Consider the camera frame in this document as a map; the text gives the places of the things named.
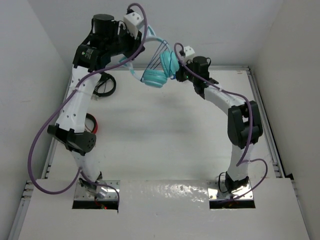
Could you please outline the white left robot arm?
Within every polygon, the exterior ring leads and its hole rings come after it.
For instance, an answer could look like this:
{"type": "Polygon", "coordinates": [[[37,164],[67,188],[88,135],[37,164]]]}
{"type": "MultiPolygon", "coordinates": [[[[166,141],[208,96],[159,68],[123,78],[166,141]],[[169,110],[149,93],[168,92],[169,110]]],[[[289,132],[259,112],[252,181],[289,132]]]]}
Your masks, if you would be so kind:
{"type": "Polygon", "coordinates": [[[97,137],[85,130],[85,121],[94,89],[102,77],[99,70],[114,56],[129,59],[144,51],[140,31],[143,23],[144,18],[136,12],[126,14],[122,21],[108,14],[93,16],[91,30],[74,55],[66,104],[56,123],[47,129],[71,152],[77,167],[93,183],[101,175],[98,161],[91,154],[97,137]]]}

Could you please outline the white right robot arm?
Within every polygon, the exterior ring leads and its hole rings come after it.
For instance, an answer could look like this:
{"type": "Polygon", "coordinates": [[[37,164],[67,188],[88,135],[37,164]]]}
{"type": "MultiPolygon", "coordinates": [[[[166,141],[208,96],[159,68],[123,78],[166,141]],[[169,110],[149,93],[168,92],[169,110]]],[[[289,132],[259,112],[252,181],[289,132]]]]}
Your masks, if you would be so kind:
{"type": "Polygon", "coordinates": [[[227,115],[227,135],[232,144],[231,160],[225,172],[224,185],[230,194],[249,181],[251,151],[263,134],[258,104],[239,93],[230,92],[210,77],[206,57],[196,56],[187,63],[179,62],[175,74],[179,82],[190,81],[194,91],[227,115]]]}

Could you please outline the teal cat-ear headphones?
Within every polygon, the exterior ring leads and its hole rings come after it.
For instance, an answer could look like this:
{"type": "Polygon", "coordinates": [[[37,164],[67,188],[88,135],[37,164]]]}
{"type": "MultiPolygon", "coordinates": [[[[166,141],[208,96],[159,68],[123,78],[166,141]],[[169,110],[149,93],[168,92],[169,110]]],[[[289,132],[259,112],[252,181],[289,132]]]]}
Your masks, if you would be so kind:
{"type": "Polygon", "coordinates": [[[156,42],[158,47],[155,50],[151,60],[147,64],[142,75],[137,75],[133,61],[128,61],[123,66],[128,68],[131,75],[138,81],[147,86],[154,88],[162,88],[168,79],[174,79],[176,72],[179,70],[179,61],[170,44],[158,36],[156,36],[153,28],[147,26],[146,43],[156,42]]]}

